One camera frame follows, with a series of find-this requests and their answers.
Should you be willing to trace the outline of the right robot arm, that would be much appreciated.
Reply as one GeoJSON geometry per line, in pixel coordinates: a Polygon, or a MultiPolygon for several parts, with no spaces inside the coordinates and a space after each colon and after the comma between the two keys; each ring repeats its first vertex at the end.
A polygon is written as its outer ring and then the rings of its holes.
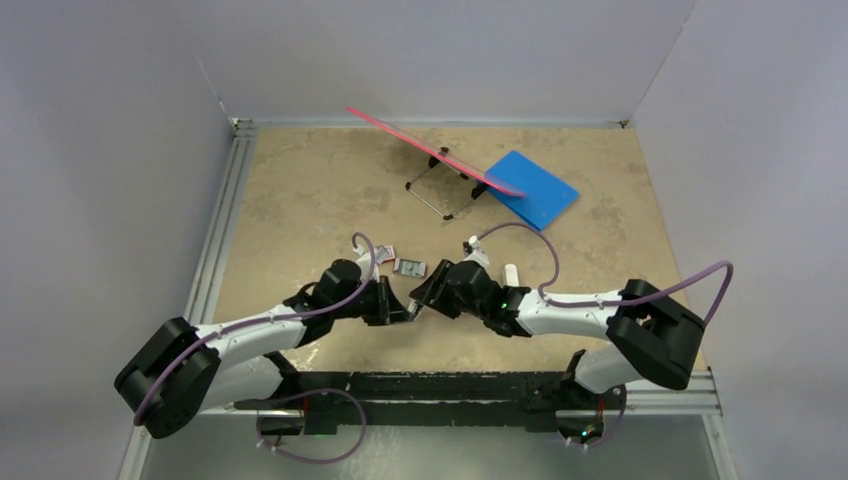
{"type": "Polygon", "coordinates": [[[601,339],[575,356],[561,392],[584,407],[613,387],[644,379],[670,390],[688,387],[706,322],[645,280],[620,290],[543,296],[501,285],[475,261],[444,260],[410,297],[446,317],[473,316],[504,337],[548,334],[601,339]]]}

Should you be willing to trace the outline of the red white staple box sleeve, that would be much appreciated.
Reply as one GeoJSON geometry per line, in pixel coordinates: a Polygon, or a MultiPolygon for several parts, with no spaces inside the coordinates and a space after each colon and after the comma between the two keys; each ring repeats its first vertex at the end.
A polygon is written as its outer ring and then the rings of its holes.
{"type": "Polygon", "coordinates": [[[396,258],[396,250],[391,245],[380,245],[375,250],[376,261],[379,264],[393,262],[396,258]]]}

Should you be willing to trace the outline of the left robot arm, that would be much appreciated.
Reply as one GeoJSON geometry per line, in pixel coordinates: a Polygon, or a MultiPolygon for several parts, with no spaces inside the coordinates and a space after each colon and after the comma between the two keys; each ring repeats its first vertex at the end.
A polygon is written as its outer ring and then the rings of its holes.
{"type": "Polygon", "coordinates": [[[165,321],[119,371],[114,388],[134,424],[155,439],[227,403],[257,400],[284,409],[297,399],[298,382],[283,351],[324,337],[338,320],[390,326],[414,320],[421,309],[417,301],[401,303],[369,257],[338,259],[267,311],[215,325],[165,321]]]}

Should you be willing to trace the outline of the staple box tray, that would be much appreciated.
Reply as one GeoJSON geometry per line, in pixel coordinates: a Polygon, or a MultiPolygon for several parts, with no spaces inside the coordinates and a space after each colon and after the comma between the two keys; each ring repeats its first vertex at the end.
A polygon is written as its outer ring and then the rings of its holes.
{"type": "Polygon", "coordinates": [[[425,278],[427,264],[422,261],[396,258],[393,263],[393,273],[411,278],[425,278]]]}

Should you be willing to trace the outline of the small white stapler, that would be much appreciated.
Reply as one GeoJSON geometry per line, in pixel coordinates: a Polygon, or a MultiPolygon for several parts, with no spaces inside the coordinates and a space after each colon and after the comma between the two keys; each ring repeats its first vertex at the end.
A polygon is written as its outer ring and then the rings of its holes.
{"type": "Polygon", "coordinates": [[[411,300],[409,305],[408,305],[408,308],[407,308],[407,311],[408,311],[407,319],[409,321],[414,321],[419,316],[422,309],[423,309],[423,306],[418,301],[411,300]]]}

